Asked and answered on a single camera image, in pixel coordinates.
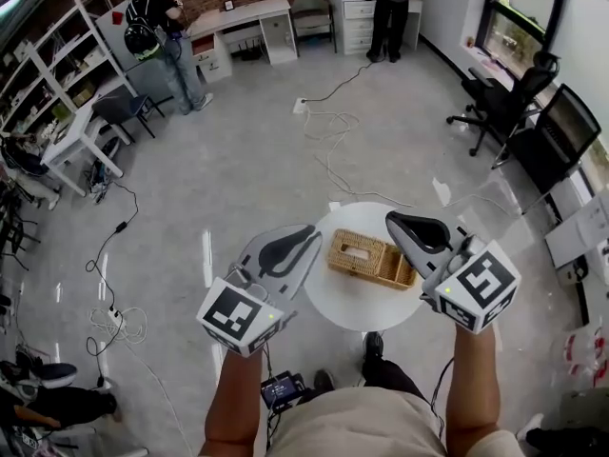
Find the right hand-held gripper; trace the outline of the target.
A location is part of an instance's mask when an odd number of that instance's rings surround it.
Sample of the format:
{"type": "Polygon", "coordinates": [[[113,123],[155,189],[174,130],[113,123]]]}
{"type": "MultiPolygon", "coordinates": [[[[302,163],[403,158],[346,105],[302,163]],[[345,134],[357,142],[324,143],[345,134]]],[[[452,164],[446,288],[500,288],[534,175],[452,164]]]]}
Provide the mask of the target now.
{"type": "Polygon", "coordinates": [[[438,219],[387,213],[389,235],[424,279],[421,300],[473,334],[512,303],[521,275],[496,241],[438,219]]]}

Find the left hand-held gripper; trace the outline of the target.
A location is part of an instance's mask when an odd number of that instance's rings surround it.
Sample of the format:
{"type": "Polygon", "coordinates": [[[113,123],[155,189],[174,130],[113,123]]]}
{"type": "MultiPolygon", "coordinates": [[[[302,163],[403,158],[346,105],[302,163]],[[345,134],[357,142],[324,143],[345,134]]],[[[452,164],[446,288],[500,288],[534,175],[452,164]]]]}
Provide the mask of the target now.
{"type": "Polygon", "coordinates": [[[218,343],[249,357],[294,316],[290,302],[320,252],[314,226],[281,226],[254,237],[223,277],[212,275],[211,237],[202,237],[206,297],[196,320],[218,343]]]}

